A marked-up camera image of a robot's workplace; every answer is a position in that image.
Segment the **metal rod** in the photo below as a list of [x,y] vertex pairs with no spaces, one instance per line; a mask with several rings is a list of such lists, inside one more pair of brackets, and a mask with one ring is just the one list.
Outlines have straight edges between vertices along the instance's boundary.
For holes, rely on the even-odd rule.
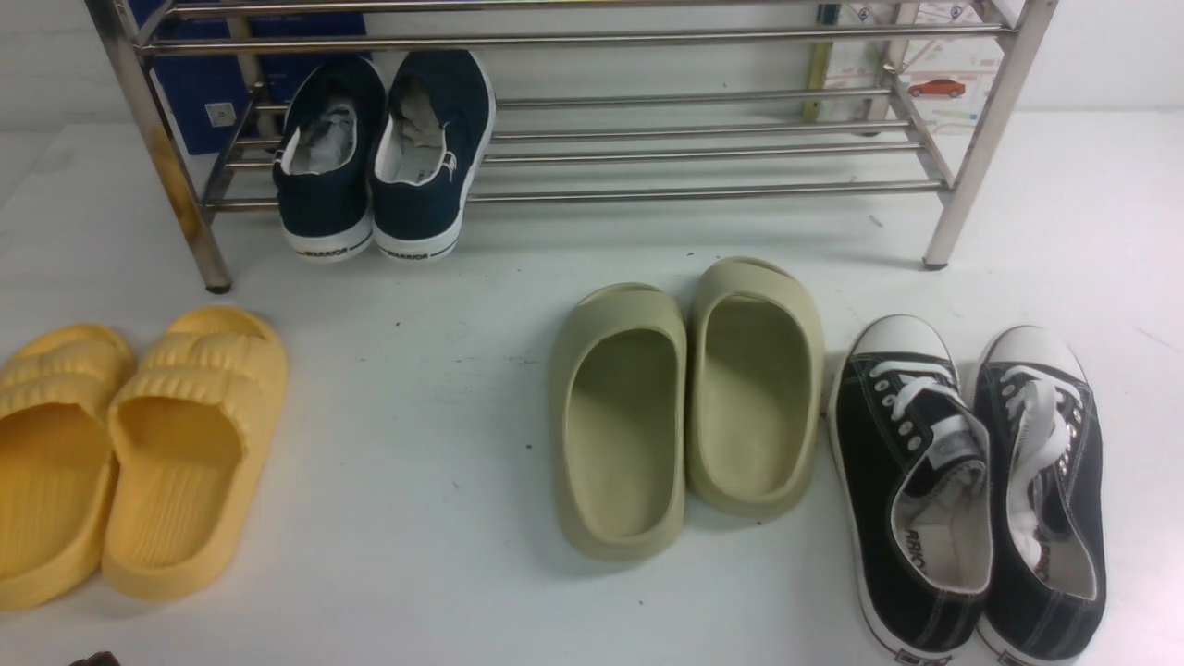
[[918,155],[921,160],[921,168],[925,169],[925,174],[929,178],[941,180],[946,185],[953,186],[954,173],[950,169],[950,165],[946,164],[946,159],[941,156],[941,151],[938,148],[938,143],[933,140],[929,128],[925,124],[925,119],[921,117],[921,113],[916,110],[916,104],[913,103],[913,98],[905,92],[903,85],[900,84],[895,75],[893,75],[893,81],[896,82],[896,94],[892,96],[889,102],[892,103],[892,108],[896,113],[896,116],[908,121],[908,128],[905,129],[905,135],[913,141],[919,141],[921,146],[925,147],[925,149]]
[[568,129],[535,132],[495,132],[494,143],[542,143],[552,141],[663,141],[670,139],[708,139],[810,134],[861,134],[900,132],[908,121],[816,122],[794,124],[735,124],[727,127],[680,127],[668,129]]
[[998,24],[908,25],[873,27],[816,27],[784,30],[618,32],[585,34],[519,34],[462,37],[281,37],[255,39],[156,39],[141,49],[143,56],[223,56],[229,53],[327,53],[350,51],[493,49],[507,46],[673,46],[740,44],[749,41],[837,41],[867,39],[953,39],[1006,37]]
[[[893,23],[897,25],[913,25],[916,23],[916,15],[920,12],[920,5],[896,5]],[[880,71],[876,72],[876,88],[883,88],[889,82],[896,82],[896,75],[905,69],[905,53],[907,51],[908,41],[905,39],[894,39],[884,44]],[[871,121],[884,120],[888,117],[888,97],[870,100],[868,101],[868,114],[864,117]]]
[[635,162],[680,162],[701,160],[736,160],[751,158],[817,158],[823,155],[871,155],[920,151],[915,141],[882,143],[830,143],[785,146],[777,148],[704,148],[684,151],[636,151],[622,153],[566,153],[539,155],[487,155],[484,166],[533,165],[616,165]]
[[[746,187],[688,187],[678,190],[610,190],[600,192],[506,192],[472,194],[471,204],[587,204],[623,201],[695,201],[710,199],[757,199],[773,197],[826,197],[857,194],[928,194],[941,192],[938,180],[884,182],[822,182],[806,185],[753,185]],[[212,201],[217,212],[275,211],[275,199],[227,199]]]
[[175,17],[170,15],[169,12],[173,11],[173,6],[176,5],[176,0],[165,0],[161,2],[160,7],[156,7],[153,13],[148,14],[144,19],[144,24],[140,26],[140,31],[136,33],[136,46],[143,46],[148,44],[156,31],[160,30],[162,23],[167,20],[175,20]]
[[950,263],[950,255],[953,254],[958,237],[966,226],[966,218],[970,217],[991,160],[995,159],[995,152],[1008,129],[1008,120],[1016,109],[1019,92],[1053,21],[1057,2],[1058,0],[1028,0],[1024,5],[1018,19],[1018,32],[999,65],[995,87],[986,98],[986,107],[979,117],[978,127],[974,128],[966,159],[954,180],[950,203],[946,204],[929,241],[929,249],[925,252],[926,268],[940,269]]
[[707,95],[648,95],[632,97],[570,97],[534,100],[498,100],[498,109],[577,109],[604,107],[674,107],[682,104],[745,104],[805,100],[864,98],[890,95],[887,88],[849,88],[836,90],[762,90],[754,92],[715,92]]
[[223,261],[218,243],[198,206],[197,192],[189,173],[181,159],[181,151],[173,137],[173,130],[165,120],[165,107],[148,70],[136,57],[131,44],[136,26],[127,0],[85,0],[86,9],[95,23],[98,39],[103,44],[115,78],[131,109],[131,119],[140,130],[148,156],[156,168],[156,175],[165,187],[165,196],[173,206],[176,224],[189,245],[193,261],[201,273],[206,289],[225,294],[232,281]]
[[[238,160],[243,156],[243,151],[246,149],[244,143],[252,141],[252,139],[240,139],[243,135],[243,128],[246,127],[255,114],[251,113],[251,107],[259,101],[263,96],[264,88],[266,84],[264,82],[257,82],[251,87],[251,96],[246,100],[246,105],[243,108],[243,113],[239,114],[238,120],[234,121],[234,128],[230,133],[230,141],[223,152],[218,154],[218,159],[214,160],[213,168],[210,169],[210,178],[206,179],[206,190],[201,193],[201,205],[202,207],[214,200],[221,199],[226,196],[226,191],[230,190],[230,184],[234,179],[234,172],[226,168],[226,162],[231,160]],[[213,216],[207,216],[206,222],[213,224]]]
[[195,2],[180,5],[173,15],[184,19],[211,19],[225,17],[279,17],[287,14],[314,14],[321,12],[465,12],[478,9],[587,9],[625,7],[710,7],[734,5],[812,5],[817,0],[632,0],[628,5],[620,0],[362,0],[332,2]]
[[266,136],[257,139],[239,139],[234,145],[244,151],[275,151],[279,147],[278,136]]
[[226,171],[271,171],[274,160],[226,160]]

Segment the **olive green slide sandal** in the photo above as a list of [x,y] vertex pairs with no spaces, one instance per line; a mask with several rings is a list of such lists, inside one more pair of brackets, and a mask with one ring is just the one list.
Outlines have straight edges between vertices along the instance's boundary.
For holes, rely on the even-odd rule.
[[567,540],[642,559],[683,521],[687,329],[674,299],[616,284],[575,306],[552,350],[555,494]]
[[700,278],[690,328],[691,489],[727,513],[780,515],[813,467],[825,357],[818,308],[781,269],[729,257]]

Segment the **shoe insole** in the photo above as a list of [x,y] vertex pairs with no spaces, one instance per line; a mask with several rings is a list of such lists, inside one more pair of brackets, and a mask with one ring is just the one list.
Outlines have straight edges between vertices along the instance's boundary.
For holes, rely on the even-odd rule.
[[990,577],[990,525],[985,492],[950,485],[915,518],[895,520],[896,544],[934,585],[977,591]]
[[1040,561],[1032,569],[1048,587],[1082,598],[1098,596],[1098,583],[1089,555],[1076,537],[1045,540],[1037,534]]
[[46,564],[79,536],[110,455],[107,433],[77,405],[0,420],[0,578]]
[[723,492],[768,494],[793,473],[805,443],[807,344],[779,307],[732,296],[712,310],[700,377],[703,462]]
[[185,562],[210,540],[242,460],[234,425],[215,406],[161,397],[128,401],[118,418],[134,455],[120,472],[126,513],[108,549],[142,568]]
[[665,515],[677,447],[677,359],[654,331],[619,333],[580,365],[567,414],[568,469],[584,519],[600,534],[643,534]]
[[444,132],[423,83],[412,79],[405,85],[399,114],[387,119],[374,168],[384,182],[420,185],[443,165]]
[[296,135],[288,173],[321,174],[349,162],[358,143],[358,114],[347,97],[329,100],[328,110]]

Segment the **white wall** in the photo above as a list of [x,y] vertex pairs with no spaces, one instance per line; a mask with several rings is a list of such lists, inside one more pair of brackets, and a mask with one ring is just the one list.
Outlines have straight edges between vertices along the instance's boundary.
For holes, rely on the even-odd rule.
[[[451,14],[446,20],[489,28],[529,25],[622,30],[639,26],[721,27],[754,19],[809,17],[810,7],[752,7],[742,12],[566,11],[540,14]],[[629,21],[620,20],[629,17]],[[384,17],[372,25],[391,24]],[[414,23],[432,32],[438,20]],[[458,30],[458,26],[448,26]],[[1063,0],[1022,100],[1025,109],[1146,109],[1184,107],[1184,2],[1167,0]],[[800,45],[709,47],[682,52],[565,51],[539,59],[498,51],[491,60],[504,94],[545,87],[552,95],[629,81],[646,91],[707,84],[800,87],[809,49]],[[633,58],[644,69],[624,70]],[[0,0],[0,127],[46,127],[77,121],[126,121],[123,98],[81,0]]]

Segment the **navy canvas shoe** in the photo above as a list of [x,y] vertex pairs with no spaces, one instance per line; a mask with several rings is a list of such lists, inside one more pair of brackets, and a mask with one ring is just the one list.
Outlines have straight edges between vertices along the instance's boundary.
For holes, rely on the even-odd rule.
[[374,65],[347,57],[314,70],[288,107],[271,178],[284,237],[308,261],[347,260],[373,238],[366,169],[385,95]]
[[388,257],[431,261],[456,246],[464,201],[489,147],[496,103],[468,51],[407,55],[374,152],[374,237]]

